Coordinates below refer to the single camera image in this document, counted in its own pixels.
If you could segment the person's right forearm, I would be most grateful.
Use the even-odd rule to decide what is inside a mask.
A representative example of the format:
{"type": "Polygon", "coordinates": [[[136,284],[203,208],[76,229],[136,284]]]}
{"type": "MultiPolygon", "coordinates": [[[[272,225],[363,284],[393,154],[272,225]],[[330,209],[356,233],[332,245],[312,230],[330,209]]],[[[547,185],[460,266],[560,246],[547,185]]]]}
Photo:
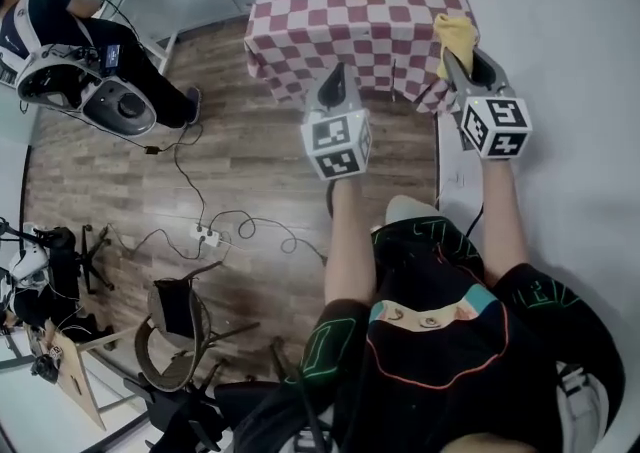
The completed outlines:
{"type": "Polygon", "coordinates": [[[489,287],[512,268],[528,263],[515,177],[509,160],[483,160],[483,261],[489,287]]]}

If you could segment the pink checkered tablecloth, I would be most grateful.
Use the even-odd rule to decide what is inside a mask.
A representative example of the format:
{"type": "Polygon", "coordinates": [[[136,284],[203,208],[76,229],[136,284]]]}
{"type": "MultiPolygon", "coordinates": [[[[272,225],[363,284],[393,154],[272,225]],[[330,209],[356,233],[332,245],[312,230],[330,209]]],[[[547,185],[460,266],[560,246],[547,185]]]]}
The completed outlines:
{"type": "Polygon", "coordinates": [[[244,38],[248,69],[277,101],[300,104],[323,70],[343,62],[361,90],[437,113],[454,98],[436,74],[438,14],[472,12],[467,0],[255,0],[244,38]]]}

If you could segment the person's leg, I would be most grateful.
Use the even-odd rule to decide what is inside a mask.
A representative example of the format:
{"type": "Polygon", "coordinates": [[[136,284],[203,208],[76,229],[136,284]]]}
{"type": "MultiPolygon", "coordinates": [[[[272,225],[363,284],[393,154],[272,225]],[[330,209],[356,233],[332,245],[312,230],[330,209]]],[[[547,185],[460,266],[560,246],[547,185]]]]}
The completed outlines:
{"type": "Polygon", "coordinates": [[[431,204],[406,195],[396,195],[386,207],[385,224],[430,217],[442,217],[442,213],[431,204]]]}

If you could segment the white power strip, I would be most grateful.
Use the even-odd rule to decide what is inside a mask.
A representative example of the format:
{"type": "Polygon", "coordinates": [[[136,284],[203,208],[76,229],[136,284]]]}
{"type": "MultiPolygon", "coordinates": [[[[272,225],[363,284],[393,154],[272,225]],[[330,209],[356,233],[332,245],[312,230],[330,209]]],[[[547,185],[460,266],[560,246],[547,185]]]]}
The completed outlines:
{"type": "Polygon", "coordinates": [[[220,233],[211,227],[194,223],[189,231],[190,237],[199,244],[206,244],[212,248],[217,248],[221,244],[220,233]]]}

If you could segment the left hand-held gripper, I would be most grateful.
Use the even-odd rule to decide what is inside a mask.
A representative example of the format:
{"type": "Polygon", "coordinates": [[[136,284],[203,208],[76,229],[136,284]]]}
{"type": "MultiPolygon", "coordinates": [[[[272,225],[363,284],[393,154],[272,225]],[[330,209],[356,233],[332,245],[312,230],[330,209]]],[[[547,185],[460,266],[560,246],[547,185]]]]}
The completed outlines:
{"type": "Polygon", "coordinates": [[[305,98],[301,134],[321,180],[366,172],[372,145],[370,111],[361,100],[351,66],[339,62],[314,81],[305,98]]]}

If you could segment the person's left forearm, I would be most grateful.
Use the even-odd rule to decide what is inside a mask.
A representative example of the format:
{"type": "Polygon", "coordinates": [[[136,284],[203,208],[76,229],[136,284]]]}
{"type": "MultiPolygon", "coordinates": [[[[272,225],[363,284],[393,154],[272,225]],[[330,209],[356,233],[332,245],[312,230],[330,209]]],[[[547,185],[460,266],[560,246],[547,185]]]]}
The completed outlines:
{"type": "Polygon", "coordinates": [[[325,269],[325,303],[353,300],[369,304],[376,288],[376,274],[361,178],[339,179],[333,186],[331,202],[333,215],[325,269]]]}

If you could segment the person's black graphic shirt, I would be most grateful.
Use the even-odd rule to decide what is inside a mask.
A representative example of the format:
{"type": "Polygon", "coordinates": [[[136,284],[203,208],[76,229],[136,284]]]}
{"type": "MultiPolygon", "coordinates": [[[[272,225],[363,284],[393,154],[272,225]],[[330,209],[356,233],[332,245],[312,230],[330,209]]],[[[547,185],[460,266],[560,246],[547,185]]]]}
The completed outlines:
{"type": "Polygon", "coordinates": [[[328,304],[288,378],[238,426],[234,453],[440,453],[489,433],[539,453],[590,453],[625,375],[593,310],[529,264],[483,283],[481,257],[448,219],[372,236],[372,303],[328,304]]]}

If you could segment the wooden board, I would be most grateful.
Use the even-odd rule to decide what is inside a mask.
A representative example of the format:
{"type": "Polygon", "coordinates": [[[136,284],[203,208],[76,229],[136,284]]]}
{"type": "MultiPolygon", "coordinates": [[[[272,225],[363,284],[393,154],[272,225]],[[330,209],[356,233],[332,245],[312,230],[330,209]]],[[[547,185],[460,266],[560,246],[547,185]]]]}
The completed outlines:
{"type": "Polygon", "coordinates": [[[82,353],[104,346],[110,341],[111,336],[108,336],[77,345],[61,333],[56,333],[52,341],[52,345],[62,351],[57,386],[103,431],[106,427],[87,377],[82,353]]]}

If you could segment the black swivel chair base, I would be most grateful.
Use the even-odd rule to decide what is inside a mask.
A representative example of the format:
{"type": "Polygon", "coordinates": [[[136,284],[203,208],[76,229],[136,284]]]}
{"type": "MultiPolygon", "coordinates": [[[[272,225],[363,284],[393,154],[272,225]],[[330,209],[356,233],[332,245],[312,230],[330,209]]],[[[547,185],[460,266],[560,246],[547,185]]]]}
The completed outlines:
{"type": "Polygon", "coordinates": [[[85,224],[82,226],[81,231],[81,251],[77,255],[77,261],[80,267],[80,271],[85,283],[87,292],[90,295],[94,295],[96,290],[92,287],[92,279],[97,279],[108,291],[113,291],[115,286],[109,280],[107,280],[94,266],[93,261],[95,256],[100,250],[111,244],[111,239],[107,237],[108,227],[105,226],[101,229],[97,236],[96,242],[92,245],[88,245],[88,234],[93,231],[91,224],[85,224]]]}

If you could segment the black office chair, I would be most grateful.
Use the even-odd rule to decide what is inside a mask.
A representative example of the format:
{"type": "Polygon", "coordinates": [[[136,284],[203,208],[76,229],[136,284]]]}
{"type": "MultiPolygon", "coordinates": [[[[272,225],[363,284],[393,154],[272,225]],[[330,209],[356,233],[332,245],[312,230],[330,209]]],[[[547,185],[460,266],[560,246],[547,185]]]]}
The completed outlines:
{"type": "Polygon", "coordinates": [[[158,442],[148,445],[150,453],[239,453],[234,443],[223,449],[220,442],[227,429],[237,432],[241,423],[273,393],[276,382],[245,381],[219,384],[214,395],[206,390],[217,370],[218,362],[203,383],[188,382],[175,392],[163,391],[144,373],[127,380],[125,386],[142,397],[151,424],[162,432],[158,442]]]}

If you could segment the black round device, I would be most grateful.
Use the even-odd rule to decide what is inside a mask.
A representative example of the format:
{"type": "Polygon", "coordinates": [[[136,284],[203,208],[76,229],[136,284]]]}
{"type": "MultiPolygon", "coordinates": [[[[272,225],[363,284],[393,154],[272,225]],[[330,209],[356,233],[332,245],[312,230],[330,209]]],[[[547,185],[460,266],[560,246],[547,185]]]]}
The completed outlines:
{"type": "Polygon", "coordinates": [[[49,354],[42,354],[35,358],[30,373],[32,376],[40,377],[46,382],[56,385],[59,377],[59,365],[59,359],[55,359],[49,354]]]}

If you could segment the yellow cloth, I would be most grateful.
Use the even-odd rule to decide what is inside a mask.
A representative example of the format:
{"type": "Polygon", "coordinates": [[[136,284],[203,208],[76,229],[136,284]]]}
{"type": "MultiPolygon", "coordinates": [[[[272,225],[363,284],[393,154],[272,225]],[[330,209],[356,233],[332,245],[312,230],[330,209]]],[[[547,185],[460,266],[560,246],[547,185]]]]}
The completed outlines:
{"type": "Polygon", "coordinates": [[[473,70],[473,50],[476,45],[476,29],[467,16],[448,16],[438,14],[434,22],[434,31],[441,44],[440,63],[437,69],[439,78],[447,80],[448,73],[444,64],[444,52],[448,49],[462,63],[468,74],[473,70]]]}

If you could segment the white flat board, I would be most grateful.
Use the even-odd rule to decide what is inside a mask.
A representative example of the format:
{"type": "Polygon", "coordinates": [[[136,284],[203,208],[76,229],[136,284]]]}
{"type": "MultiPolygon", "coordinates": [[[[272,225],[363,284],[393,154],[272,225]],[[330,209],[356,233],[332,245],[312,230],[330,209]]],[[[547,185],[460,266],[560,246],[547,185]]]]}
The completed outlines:
{"type": "Polygon", "coordinates": [[[466,148],[453,114],[437,115],[436,126],[437,208],[460,229],[468,228],[483,203],[480,160],[466,148]]]}

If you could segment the white and black robot shell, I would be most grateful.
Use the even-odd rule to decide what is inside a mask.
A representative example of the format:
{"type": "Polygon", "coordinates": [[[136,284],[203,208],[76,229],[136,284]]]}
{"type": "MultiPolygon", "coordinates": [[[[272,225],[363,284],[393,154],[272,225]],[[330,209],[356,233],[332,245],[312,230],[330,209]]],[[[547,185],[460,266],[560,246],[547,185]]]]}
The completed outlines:
{"type": "Polygon", "coordinates": [[[100,74],[100,48],[49,45],[32,53],[16,79],[19,98],[68,113],[123,138],[148,133],[157,115],[144,93],[122,76],[100,74]]]}

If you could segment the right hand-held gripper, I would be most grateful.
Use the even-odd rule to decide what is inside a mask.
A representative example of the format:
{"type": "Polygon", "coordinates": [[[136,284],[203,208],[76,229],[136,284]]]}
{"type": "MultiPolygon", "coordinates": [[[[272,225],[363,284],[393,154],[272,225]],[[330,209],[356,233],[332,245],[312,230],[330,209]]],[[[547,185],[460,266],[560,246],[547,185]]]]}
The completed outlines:
{"type": "Polygon", "coordinates": [[[501,65],[479,48],[471,74],[448,49],[443,51],[447,80],[456,89],[460,131],[482,159],[518,157],[532,133],[529,110],[516,96],[501,65]]]}

